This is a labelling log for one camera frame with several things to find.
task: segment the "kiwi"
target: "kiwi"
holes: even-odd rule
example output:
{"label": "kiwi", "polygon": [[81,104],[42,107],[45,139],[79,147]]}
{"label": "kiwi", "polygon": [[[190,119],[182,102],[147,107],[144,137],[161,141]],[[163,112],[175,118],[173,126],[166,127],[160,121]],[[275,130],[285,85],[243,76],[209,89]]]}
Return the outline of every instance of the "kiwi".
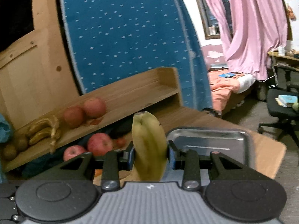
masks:
{"label": "kiwi", "polygon": [[29,140],[26,136],[20,136],[14,143],[14,146],[18,152],[23,152],[28,148],[28,143]]}
{"label": "kiwi", "polygon": [[17,156],[17,149],[12,144],[7,144],[3,149],[3,156],[7,161],[11,161]]}

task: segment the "chair seat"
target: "chair seat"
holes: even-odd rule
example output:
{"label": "chair seat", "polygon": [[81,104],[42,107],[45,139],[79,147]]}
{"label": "chair seat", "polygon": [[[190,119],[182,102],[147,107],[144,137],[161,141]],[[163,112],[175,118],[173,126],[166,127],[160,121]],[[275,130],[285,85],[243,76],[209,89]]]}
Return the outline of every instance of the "chair seat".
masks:
{"label": "chair seat", "polygon": [[276,102],[278,95],[295,95],[298,96],[298,93],[286,92],[283,90],[270,89],[267,94],[267,107],[269,114],[273,117],[278,117],[280,119],[290,119],[295,120],[299,119],[299,113],[296,113],[291,107],[285,108],[279,106]]}

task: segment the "blue fabric with white dots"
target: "blue fabric with white dots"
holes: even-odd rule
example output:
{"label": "blue fabric with white dots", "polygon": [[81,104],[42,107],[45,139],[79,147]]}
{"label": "blue fabric with white dots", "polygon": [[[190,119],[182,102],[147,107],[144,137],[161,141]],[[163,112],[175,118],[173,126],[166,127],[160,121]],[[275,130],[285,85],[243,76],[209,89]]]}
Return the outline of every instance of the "blue fabric with white dots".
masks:
{"label": "blue fabric with white dots", "polygon": [[207,69],[182,0],[61,0],[83,93],[161,66],[178,68],[184,105],[211,108]]}

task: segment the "office chair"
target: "office chair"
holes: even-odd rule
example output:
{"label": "office chair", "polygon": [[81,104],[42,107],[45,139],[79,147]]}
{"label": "office chair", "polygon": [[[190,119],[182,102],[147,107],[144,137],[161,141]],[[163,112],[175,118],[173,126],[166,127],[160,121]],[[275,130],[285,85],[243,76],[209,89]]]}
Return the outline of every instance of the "office chair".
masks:
{"label": "office chair", "polygon": [[[272,117],[277,117],[278,121],[276,123],[260,123],[258,128],[258,133],[263,133],[263,126],[266,127],[273,127],[277,129],[281,129],[282,133],[279,135],[278,140],[280,140],[284,135],[289,134],[293,140],[295,141],[296,145],[299,147],[299,140],[295,134],[295,131],[299,131],[299,125],[292,125],[292,120],[297,121],[299,120],[299,113],[295,112],[291,107],[284,108],[283,106],[279,106],[276,102],[276,98],[278,95],[296,95],[299,96],[299,85],[292,84],[291,80],[291,72],[299,72],[295,68],[285,66],[285,65],[277,65],[277,68],[281,68],[285,71],[285,78],[286,78],[286,90],[282,88],[277,89],[269,89],[267,93],[267,108],[268,112]],[[291,92],[291,89],[296,89],[296,93]]]}

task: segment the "window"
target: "window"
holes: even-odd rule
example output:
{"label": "window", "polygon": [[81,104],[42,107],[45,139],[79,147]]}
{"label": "window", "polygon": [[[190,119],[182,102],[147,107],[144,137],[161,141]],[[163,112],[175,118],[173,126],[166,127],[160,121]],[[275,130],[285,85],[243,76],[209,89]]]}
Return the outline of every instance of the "window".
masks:
{"label": "window", "polygon": [[[204,33],[206,39],[217,39],[220,38],[220,31],[217,19],[212,15],[209,6],[205,0],[196,0],[201,15],[202,25],[204,27]],[[229,0],[222,0],[226,11],[226,19],[228,26],[233,34],[233,26],[231,22],[231,7]]]}

